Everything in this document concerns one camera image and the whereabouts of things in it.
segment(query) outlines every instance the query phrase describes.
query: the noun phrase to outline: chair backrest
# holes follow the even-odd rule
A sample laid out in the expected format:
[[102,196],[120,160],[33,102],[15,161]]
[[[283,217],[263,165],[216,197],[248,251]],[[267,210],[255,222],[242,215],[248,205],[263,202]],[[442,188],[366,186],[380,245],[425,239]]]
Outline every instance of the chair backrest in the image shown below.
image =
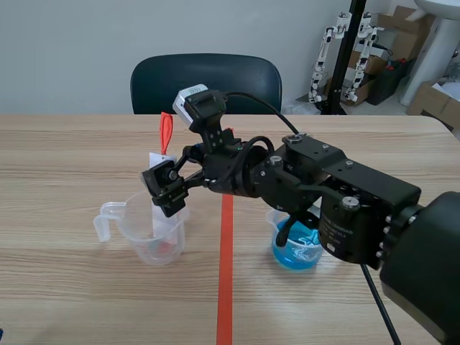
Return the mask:
[[[136,66],[131,77],[135,114],[174,114],[173,102],[180,90],[204,84],[219,91],[252,93],[276,109],[281,108],[278,69],[260,57],[229,54],[178,54],[150,57]],[[231,97],[228,114],[267,114],[249,99]]]

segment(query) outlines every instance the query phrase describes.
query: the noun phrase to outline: clear plastic measuring cup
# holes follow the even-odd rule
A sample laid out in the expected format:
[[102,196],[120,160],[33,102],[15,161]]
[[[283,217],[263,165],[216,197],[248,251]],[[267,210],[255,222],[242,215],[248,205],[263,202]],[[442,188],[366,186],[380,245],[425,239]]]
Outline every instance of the clear plastic measuring cup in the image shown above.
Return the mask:
[[105,203],[93,223],[99,240],[110,239],[109,220],[129,240],[139,258],[148,265],[164,265],[176,260],[185,246],[184,221],[187,207],[166,218],[152,203],[147,191],[134,194],[123,203]]
[[299,222],[296,222],[290,230],[285,247],[276,245],[276,237],[280,228],[289,218],[287,213],[271,210],[267,213],[266,219],[272,226],[272,251],[276,259],[284,266],[292,270],[304,270],[316,265],[323,254],[323,247],[319,243],[318,231],[309,229]]

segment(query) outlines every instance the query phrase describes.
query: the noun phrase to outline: black pole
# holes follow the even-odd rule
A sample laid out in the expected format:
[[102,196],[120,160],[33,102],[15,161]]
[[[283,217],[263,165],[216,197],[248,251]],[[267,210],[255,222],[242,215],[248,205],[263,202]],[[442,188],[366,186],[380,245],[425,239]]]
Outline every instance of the black pole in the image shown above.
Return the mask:
[[391,322],[390,316],[388,315],[385,305],[380,299],[379,292],[377,291],[377,288],[374,285],[374,281],[372,280],[371,274],[369,273],[367,266],[365,264],[362,264],[361,269],[362,269],[362,272],[364,273],[364,278],[366,278],[369,289],[371,290],[372,297],[374,297],[375,304],[377,304],[377,307],[379,308],[379,311],[380,311],[380,315],[382,315],[383,321],[385,322],[388,333],[390,333],[391,339],[393,340],[393,344],[401,345],[401,340],[397,336],[395,327],[393,326],[393,323]]
[[333,70],[331,87],[329,88],[328,99],[325,102],[317,103],[317,107],[323,115],[346,115],[340,106],[342,85],[345,80],[346,69],[353,51],[354,41],[358,35],[359,24],[366,7],[367,0],[352,0],[350,13],[352,15],[348,31],[340,44],[339,56],[337,56],[336,67]]

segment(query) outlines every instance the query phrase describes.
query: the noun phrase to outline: white wall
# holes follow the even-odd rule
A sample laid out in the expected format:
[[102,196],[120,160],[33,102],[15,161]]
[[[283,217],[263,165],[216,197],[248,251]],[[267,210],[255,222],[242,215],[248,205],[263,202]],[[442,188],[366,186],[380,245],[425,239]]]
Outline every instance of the white wall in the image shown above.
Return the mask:
[[[390,3],[368,0],[368,10]],[[256,55],[305,94],[324,26],[344,0],[0,0],[0,113],[131,113],[141,60],[182,52]],[[333,69],[339,43],[328,62]]]

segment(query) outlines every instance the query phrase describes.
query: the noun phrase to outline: wooden table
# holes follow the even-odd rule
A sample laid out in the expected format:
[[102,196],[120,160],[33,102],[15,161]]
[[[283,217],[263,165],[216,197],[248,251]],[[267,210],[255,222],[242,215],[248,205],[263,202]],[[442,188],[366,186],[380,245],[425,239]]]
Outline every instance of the wooden table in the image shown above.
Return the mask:
[[[100,244],[100,205],[142,189],[159,151],[158,116],[0,116],[0,327],[5,344],[216,343],[221,195],[196,188],[180,259],[142,264],[116,230]],[[168,153],[199,141],[175,119]],[[415,116],[290,116],[303,132],[423,190],[460,191],[460,144]],[[238,137],[288,128],[274,116],[225,116]],[[185,166],[185,174],[196,167]],[[268,207],[235,198],[233,342],[391,344],[358,266],[324,254],[295,274],[270,253]],[[436,344],[385,298],[404,344]]]

